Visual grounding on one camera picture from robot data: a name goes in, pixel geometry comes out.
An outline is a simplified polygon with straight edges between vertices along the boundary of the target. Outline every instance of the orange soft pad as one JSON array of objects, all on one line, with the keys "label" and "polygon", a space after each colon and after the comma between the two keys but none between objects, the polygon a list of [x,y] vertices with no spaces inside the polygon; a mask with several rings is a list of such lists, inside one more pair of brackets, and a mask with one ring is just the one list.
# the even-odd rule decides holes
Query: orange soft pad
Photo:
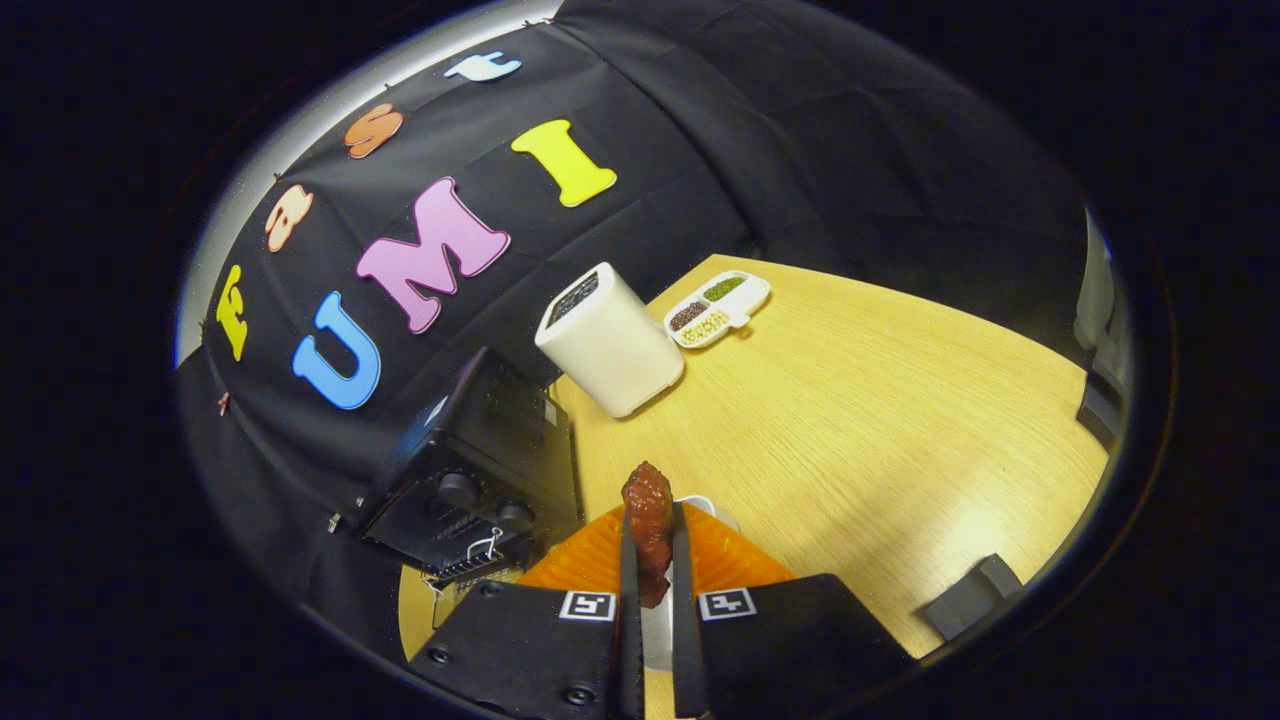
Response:
[{"label": "orange soft pad", "polygon": [[[751,541],[692,505],[684,505],[694,593],[754,588],[796,579]],[[517,584],[557,591],[618,592],[622,506],[570,536],[529,569]]]},{"label": "orange soft pad", "polygon": [[689,553],[694,557],[694,594],[754,588],[796,579],[777,560],[699,507],[684,503]]},{"label": "orange soft pad", "polygon": [[618,592],[622,506],[591,520],[556,546],[516,584],[553,591]]}]

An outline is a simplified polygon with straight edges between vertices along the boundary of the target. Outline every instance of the light wood tabletop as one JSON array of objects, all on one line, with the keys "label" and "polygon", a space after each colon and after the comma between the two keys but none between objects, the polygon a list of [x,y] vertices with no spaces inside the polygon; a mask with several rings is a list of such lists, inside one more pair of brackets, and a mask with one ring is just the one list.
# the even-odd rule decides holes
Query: light wood tabletop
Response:
[{"label": "light wood tabletop", "polygon": [[[909,653],[942,638],[918,610],[991,553],[1027,582],[1080,518],[1107,454],[1075,421],[1084,370],[1000,325],[883,287],[713,255],[659,295],[663,315],[716,274],[772,283],[748,325],[684,351],[680,382],[625,419],[567,377],[584,505],[621,502],[653,462],[797,575],[833,573]],[[431,593],[406,569],[406,653],[430,635]],[[668,673],[646,673],[671,717]]]}]

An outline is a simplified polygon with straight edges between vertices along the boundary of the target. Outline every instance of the letter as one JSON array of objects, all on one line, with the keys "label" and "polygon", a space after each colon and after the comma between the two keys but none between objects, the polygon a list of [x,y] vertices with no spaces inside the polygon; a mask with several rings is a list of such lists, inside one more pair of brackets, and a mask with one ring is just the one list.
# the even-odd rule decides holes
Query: letter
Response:
[{"label": "letter", "polygon": [[471,214],[453,186],[453,178],[440,178],[413,202],[419,245],[383,237],[356,264],[357,275],[378,281],[404,309],[408,329],[415,334],[431,327],[440,314],[440,301],[422,297],[410,283],[447,295],[458,291],[445,249],[458,256],[462,277],[470,278],[492,265],[511,245],[509,234],[489,229]]},{"label": "letter", "polygon": [[367,156],[390,140],[403,123],[404,115],[393,113],[390,102],[383,102],[351,124],[342,138],[351,147],[347,154],[357,160]]},{"label": "letter", "polygon": [[618,182],[613,170],[602,169],[568,136],[568,120],[543,123],[525,131],[511,143],[516,152],[529,152],[561,186],[561,205],[577,208]]},{"label": "letter", "polygon": [[284,241],[289,240],[293,225],[307,217],[311,210],[314,193],[307,192],[301,184],[296,184],[284,191],[284,195],[275,201],[271,214],[266,217],[266,249],[279,252],[284,247]]},{"label": "letter", "polygon": [[227,273],[227,284],[223,286],[223,295],[218,299],[218,310],[214,316],[227,332],[227,340],[232,343],[232,355],[239,363],[241,354],[244,352],[244,341],[248,338],[248,323],[239,316],[244,311],[244,297],[241,296],[236,283],[239,282],[239,265],[232,265]]},{"label": "letter", "polygon": [[500,56],[502,50],[489,53],[488,55],[472,55],[444,70],[444,77],[460,74],[471,82],[486,82],[509,76],[520,68],[520,60],[507,60],[500,65],[494,63]]},{"label": "letter", "polygon": [[378,377],[381,374],[381,357],[378,346],[360,329],[343,310],[342,295],[338,291],[325,296],[316,310],[316,329],[329,329],[338,340],[356,354],[356,374],[344,378],[333,369],[316,350],[315,336],[307,336],[293,351],[293,374],[306,378],[320,395],[343,410],[355,410],[374,395]]}]

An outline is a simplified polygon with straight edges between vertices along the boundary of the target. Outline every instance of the black knob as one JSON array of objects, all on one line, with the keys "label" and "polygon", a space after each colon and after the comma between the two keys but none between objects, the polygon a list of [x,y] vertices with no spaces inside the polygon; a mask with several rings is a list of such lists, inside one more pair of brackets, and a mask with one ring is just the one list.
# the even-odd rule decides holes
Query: black knob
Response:
[{"label": "black knob", "polygon": [[475,480],[458,473],[449,473],[440,478],[440,500],[454,507],[471,510],[480,500],[480,486]]},{"label": "black knob", "polygon": [[498,527],[513,534],[529,532],[534,527],[534,512],[524,505],[508,502],[498,509]]}]

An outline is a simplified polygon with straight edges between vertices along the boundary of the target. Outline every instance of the blue letter u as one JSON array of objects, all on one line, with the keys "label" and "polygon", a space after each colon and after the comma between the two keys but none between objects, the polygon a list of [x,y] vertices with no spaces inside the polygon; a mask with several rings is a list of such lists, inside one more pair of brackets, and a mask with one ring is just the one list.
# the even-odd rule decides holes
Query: blue letter u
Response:
[{"label": "blue letter u", "polygon": [[344,378],[316,351],[315,336],[307,336],[293,352],[293,374],[306,378],[320,395],[343,410],[355,410],[374,395],[381,359],[365,331],[342,311],[342,295],[330,292],[316,310],[316,329],[329,329],[356,354],[356,374]]}]

